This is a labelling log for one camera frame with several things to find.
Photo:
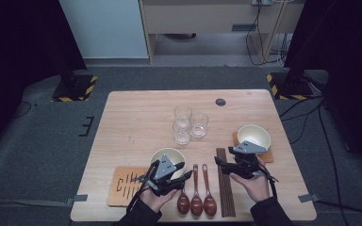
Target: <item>gray carpet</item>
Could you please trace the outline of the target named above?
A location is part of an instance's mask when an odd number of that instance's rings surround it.
[[[270,89],[266,75],[280,68],[89,68],[98,76],[88,101],[53,103],[59,76],[28,87],[25,103],[0,137],[0,200],[65,202],[78,189],[107,95],[113,90],[147,89]],[[297,101],[274,100],[281,114]],[[292,108],[282,119],[314,109],[321,98]],[[94,117],[87,137],[87,117]],[[347,153],[336,125],[323,107],[321,117],[336,159],[343,204],[362,209],[362,159]],[[331,154],[321,129],[318,111],[283,121],[294,142],[299,167],[310,193],[337,203],[337,184]],[[345,225],[336,207],[315,203],[318,217],[300,225]],[[71,222],[71,207],[0,205],[0,225],[109,225],[108,222]],[[345,210],[350,225],[362,225],[362,214]]]

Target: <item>gray floor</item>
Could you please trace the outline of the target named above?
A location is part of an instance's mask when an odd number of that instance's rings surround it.
[[[85,131],[80,124],[88,122],[86,116],[100,120],[110,90],[270,89],[265,75],[282,72],[281,62],[257,66],[257,55],[249,39],[248,46],[254,63],[249,58],[243,34],[198,35],[191,40],[160,36],[153,64],[119,61],[89,65],[89,71],[98,76],[98,83],[87,102],[51,103],[50,95],[59,81],[58,76],[30,86],[24,97],[31,105],[21,104],[17,114],[27,112],[29,107],[31,110],[14,120],[0,140],[0,200],[64,202],[76,194],[98,126],[95,123],[90,136],[80,138],[78,135]],[[276,41],[273,49],[279,46],[280,41]],[[323,71],[307,73],[323,82],[327,79]],[[191,79],[196,79],[196,84],[191,83]],[[205,79],[210,79],[210,83],[204,83]],[[282,119],[307,113],[320,101],[321,98],[297,105]],[[274,100],[274,103],[281,114],[297,101]],[[333,118],[323,108],[321,118],[335,156],[342,202],[362,209],[361,157],[345,151]],[[319,194],[325,201],[337,202],[332,155],[318,112],[309,115],[305,123],[301,117],[283,121],[283,125],[289,141],[304,131],[291,147],[308,191]],[[300,225],[346,225],[338,208],[317,202],[315,207],[318,217]],[[0,205],[0,225],[109,225],[107,222],[70,222],[70,212],[70,207]],[[349,209],[344,212],[350,225],[362,225],[362,214]]]

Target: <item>person's arm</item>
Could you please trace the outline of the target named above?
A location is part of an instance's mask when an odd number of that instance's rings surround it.
[[[153,226],[161,218],[160,208],[170,201],[177,190],[172,190],[165,196],[156,196],[152,189],[140,193],[131,211],[127,213],[116,226]]]
[[[264,167],[265,162],[257,158]],[[269,182],[266,175],[255,176],[252,179],[243,179],[231,172],[230,177],[243,185],[251,199],[256,204],[251,208],[252,217],[257,226],[292,226],[284,209],[275,197],[270,197]]]

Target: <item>wooden spoon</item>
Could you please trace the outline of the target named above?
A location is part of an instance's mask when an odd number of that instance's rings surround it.
[[[205,177],[205,185],[206,185],[206,198],[204,202],[204,208],[205,212],[213,217],[216,215],[217,212],[217,204],[216,201],[213,199],[213,197],[210,194],[210,189],[208,188],[208,176],[207,176],[207,165],[203,164],[202,170],[204,171],[204,177]]]
[[[198,165],[193,165],[193,181],[195,184],[195,195],[193,195],[192,201],[190,202],[190,212],[194,216],[201,216],[204,211],[204,204],[198,194]]]
[[[182,188],[180,197],[178,197],[177,208],[178,208],[178,212],[180,212],[180,214],[182,214],[182,215],[187,214],[189,211],[189,198],[188,198],[187,194],[185,193],[184,187]]]

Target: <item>white bowl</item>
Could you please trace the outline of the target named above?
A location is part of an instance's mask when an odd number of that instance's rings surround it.
[[[248,124],[238,130],[238,142],[247,140],[268,150],[272,144],[269,133],[258,125]]]
[[[160,160],[161,156],[163,154],[166,154],[169,158],[170,161],[172,161],[173,164],[177,164],[180,162],[184,162],[185,163],[185,157],[183,154],[181,154],[178,150],[173,149],[173,148],[164,148],[161,149],[159,151],[157,151],[151,159],[151,164],[153,162],[155,162],[156,160]],[[182,175],[184,175],[184,171],[185,171],[185,165],[184,168],[177,170],[173,176],[172,176],[172,180],[181,177]]]

